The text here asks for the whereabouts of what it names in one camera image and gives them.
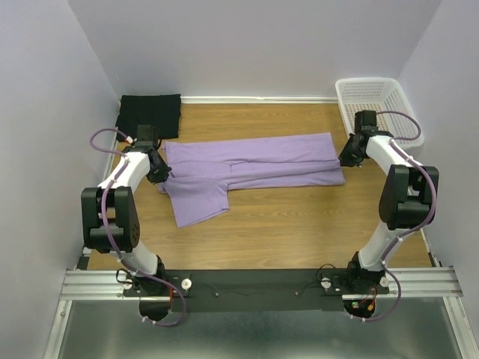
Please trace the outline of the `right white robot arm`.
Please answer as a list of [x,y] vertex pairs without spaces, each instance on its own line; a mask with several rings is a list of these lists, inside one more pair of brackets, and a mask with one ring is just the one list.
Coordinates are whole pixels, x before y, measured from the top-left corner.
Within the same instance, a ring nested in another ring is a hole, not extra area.
[[[396,114],[416,128],[412,137],[395,137],[377,126],[380,114]],[[421,127],[400,111],[362,110],[355,113],[354,133],[339,155],[343,167],[373,159],[386,174],[379,199],[379,224],[367,244],[353,255],[341,279],[349,292],[365,293],[380,284],[389,260],[405,239],[430,224],[436,213],[439,170],[424,166],[402,150],[399,141],[415,141]]]

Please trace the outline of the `purple t shirt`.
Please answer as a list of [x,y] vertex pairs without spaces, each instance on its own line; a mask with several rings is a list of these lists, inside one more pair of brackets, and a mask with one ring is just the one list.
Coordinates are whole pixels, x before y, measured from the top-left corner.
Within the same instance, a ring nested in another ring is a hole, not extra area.
[[345,183],[330,133],[163,146],[169,178],[159,186],[171,200],[179,228],[230,209],[240,189],[329,186]]

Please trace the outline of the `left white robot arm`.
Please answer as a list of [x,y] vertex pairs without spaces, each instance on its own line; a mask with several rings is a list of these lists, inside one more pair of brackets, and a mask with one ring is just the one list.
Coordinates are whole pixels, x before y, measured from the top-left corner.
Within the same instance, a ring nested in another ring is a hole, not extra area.
[[[103,132],[114,132],[125,140],[124,150],[97,146],[94,139]],[[89,139],[95,150],[119,157],[116,168],[97,186],[81,193],[84,246],[101,254],[112,254],[126,270],[124,284],[143,289],[149,295],[176,289],[166,280],[159,256],[141,241],[140,222],[134,193],[142,179],[152,184],[165,182],[171,169],[159,154],[159,130],[139,125],[135,137],[116,128],[96,131]]]

